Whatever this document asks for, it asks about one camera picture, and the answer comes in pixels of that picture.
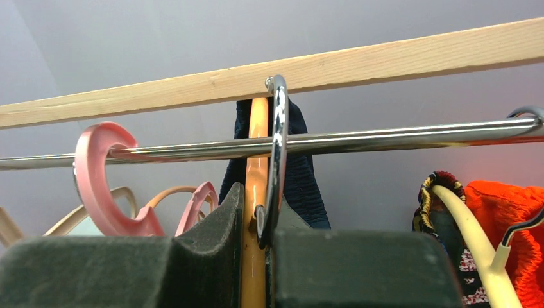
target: patterned fabric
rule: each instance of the patterned fabric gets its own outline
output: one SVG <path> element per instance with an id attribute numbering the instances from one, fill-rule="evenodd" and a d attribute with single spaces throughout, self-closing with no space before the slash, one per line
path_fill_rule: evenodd
<path id="1" fill-rule="evenodd" d="M 412 231 L 430 234 L 442 245 L 450 257 L 463 292 L 463 304 L 470 307 L 490 307 L 489 299 L 478 276 L 472 254 L 466 247 L 455 221 L 442 201 L 431 191 L 433 185 L 450 189 L 465 202 L 464 189 L 453 175 L 445 171 L 433 172 L 421 185 L 420 207 L 414 214 Z"/>

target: metal clothes rail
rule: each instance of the metal clothes rail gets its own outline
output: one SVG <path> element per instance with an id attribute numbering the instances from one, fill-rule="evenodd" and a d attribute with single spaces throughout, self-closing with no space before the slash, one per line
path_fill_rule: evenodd
<path id="1" fill-rule="evenodd" d="M 288 153 L 349 153 L 543 142 L 535 117 L 361 132 L 290 135 Z M 272 138 L 112 150 L 107 164 L 145 164 L 270 156 Z M 72 167 L 74 154 L 0 158 L 0 171 Z"/>

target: hanger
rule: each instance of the hanger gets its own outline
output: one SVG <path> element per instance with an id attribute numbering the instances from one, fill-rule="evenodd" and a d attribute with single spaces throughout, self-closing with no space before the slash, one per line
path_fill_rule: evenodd
<path id="1" fill-rule="evenodd" d="M 130 204 L 131 217 L 136 216 L 138 206 L 134 194 L 128 187 L 118 187 L 111 190 L 112 196 L 115 199 L 125 197 Z M 53 227 L 51 227 L 44 236 L 63 236 L 67 235 L 73 228 L 79 225 L 89 215 L 83 205 L 76 207 L 68 215 L 64 216 Z M 0 207 L 0 242 L 4 247 L 8 248 L 15 242 L 26 238 L 22 230 L 7 213 L 7 211 Z"/>
<path id="2" fill-rule="evenodd" d="M 266 79 L 265 85 L 274 97 L 274 116 L 266 208 L 262 205 L 255 207 L 257 240 L 261 249 L 272 246 L 274 230 L 278 225 L 284 194 L 287 132 L 289 129 L 289 96 L 285 79 L 281 75 L 269 77 Z"/>
<path id="3" fill-rule="evenodd" d="M 274 97 L 272 152 L 269 170 L 267 158 L 247 159 L 242 235 L 242 308 L 263 307 L 266 303 L 264 249 L 273 243 L 285 182 L 289 123 L 287 85 L 283 77 L 276 75 L 267 78 L 265 86 Z M 267 135 L 268 99 L 255 98 L 251 102 L 249 138 Z"/>
<path id="4" fill-rule="evenodd" d="M 178 192 L 192 193 L 192 198 L 185 207 L 185 211 L 183 212 L 183 216 L 176 231 L 176 236 L 184 233 L 194 226 L 197 219 L 200 221 L 201 217 L 205 217 L 205 214 L 200 210 L 204 201 L 209 203 L 210 212 L 219 206 L 219 198 L 217 197 L 216 190 L 211 182 L 204 182 L 199 187 L 176 186 L 168 188 L 151 199 L 146 206 L 155 208 L 164 198 Z"/>
<path id="5" fill-rule="evenodd" d="M 532 114 L 536 116 L 541 124 L 544 124 L 544 108 L 538 107 L 538 106 L 524 106 L 517 108 L 516 110 L 512 111 L 508 117 L 519 117 L 522 114 Z M 525 221 L 523 223 L 517 223 L 513 226 L 510 226 L 508 229 L 506 229 L 506 232 L 504 234 L 504 237 L 502 238 L 502 241 L 500 242 L 499 246 L 502 247 L 509 247 L 510 246 L 510 240 L 514 236 L 514 233 L 521 230 L 527 230 L 530 228 L 534 228 L 544 222 L 544 205 L 542 209 L 540 210 L 540 213 L 538 213 L 536 216 L 534 216 L 532 219 Z"/>
<path id="6" fill-rule="evenodd" d="M 110 149 L 136 146 L 135 138 L 122 126 L 113 122 L 90 126 L 78 140 L 74 159 L 76 187 L 89 216 L 104 235 L 166 235 L 153 207 L 145 206 L 140 209 L 135 218 L 128 218 L 119 210 L 109 193 L 105 160 Z M 208 182 L 200 185 L 196 192 L 198 194 L 193 194 L 188 208 L 200 209 L 200 205 L 207 196 L 210 196 L 212 200 L 217 199 L 213 186 Z M 199 210 L 191 210 L 187 213 L 185 220 L 182 217 L 183 224 L 181 221 L 178 225 L 177 235 L 182 230 L 186 230 L 187 222 L 194 224 L 194 219 L 198 218 L 198 212 Z"/>
<path id="7" fill-rule="evenodd" d="M 249 138 L 268 136 L 268 100 L 254 98 L 251 102 Z M 265 252 L 259 248 L 255 232 L 255 209 L 266 202 L 268 158 L 247 159 L 242 235 L 242 304 L 241 307 L 264 307 L 266 302 Z"/>
<path id="8" fill-rule="evenodd" d="M 470 250 L 478 275 L 486 289 L 492 307 L 519 307 L 522 305 L 512 286 L 504 266 L 510 247 L 500 246 L 497 251 L 470 209 L 451 190 L 440 185 L 432 186 L 432 192 L 442 200 L 455 219 L 459 231 Z"/>
<path id="9" fill-rule="evenodd" d="M 155 197 L 153 197 L 153 199 L 151 199 L 148 204 L 146 206 L 148 207 L 157 207 L 157 205 L 159 204 L 159 202 L 161 202 L 164 198 L 170 196 L 171 194 L 176 194 L 176 193 L 194 193 L 196 191 L 197 187 L 196 186 L 174 186 L 174 187 L 170 187 L 168 189 L 165 189 L 163 191 L 161 191 L 160 193 L 158 193 Z M 204 201 L 206 201 L 209 205 L 210 205 L 210 212 L 212 212 L 213 210 L 215 210 L 217 207 L 214 205 L 214 201 L 212 200 L 212 197 L 211 196 L 207 196 Z M 198 221 L 200 222 L 204 217 L 206 217 L 206 214 L 204 214 L 204 212 L 202 212 L 201 210 L 198 211 Z"/>

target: wooden board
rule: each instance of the wooden board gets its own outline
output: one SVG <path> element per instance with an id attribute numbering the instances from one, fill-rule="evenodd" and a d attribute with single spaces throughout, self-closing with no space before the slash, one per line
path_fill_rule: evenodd
<path id="1" fill-rule="evenodd" d="M 538 62 L 544 17 L 4 105 L 0 129 L 261 97 L 274 74 L 293 94 Z"/>

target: clothing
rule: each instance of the clothing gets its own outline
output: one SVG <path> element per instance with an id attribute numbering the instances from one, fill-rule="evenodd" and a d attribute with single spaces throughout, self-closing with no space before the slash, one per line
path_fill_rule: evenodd
<path id="1" fill-rule="evenodd" d="M 544 205 L 544 188 L 474 181 L 466 204 L 496 248 L 506 229 L 533 218 Z M 544 224 L 518 231 L 511 242 L 506 271 L 524 308 L 544 307 Z"/>
<path id="2" fill-rule="evenodd" d="M 463 304 L 470 307 L 490 307 L 472 254 L 442 201 L 433 195 L 431 187 L 441 185 L 450 189 L 463 202 L 464 189 L 453 175 L 445 171 L 433 172 L 421 185 L 418 201 L 420 207 L 414 214 L 412 231 L 423 232 L 436 238 L 454 265 L 463 292 Z"/>
<path id="3" fill-rule="evenodd" d="M 272 132 L 273 99 L 268 98 L 268 134 Z M 250 127 L 251 100 L 236 102 L 234 139 L 248 138 Z M 289 100 L 289 135 L 308 133 L 300 109 Z M 223 202 L 232 184 L 246 183 L 246 159 L 232 159 L 226 168 L 219 193 L 219 204 Z M 327 212 L 321 192 L 314 176 L 312 155 L 287 155 L 284 196 L 291 208 L 312 228 L 330 229 Z"/>

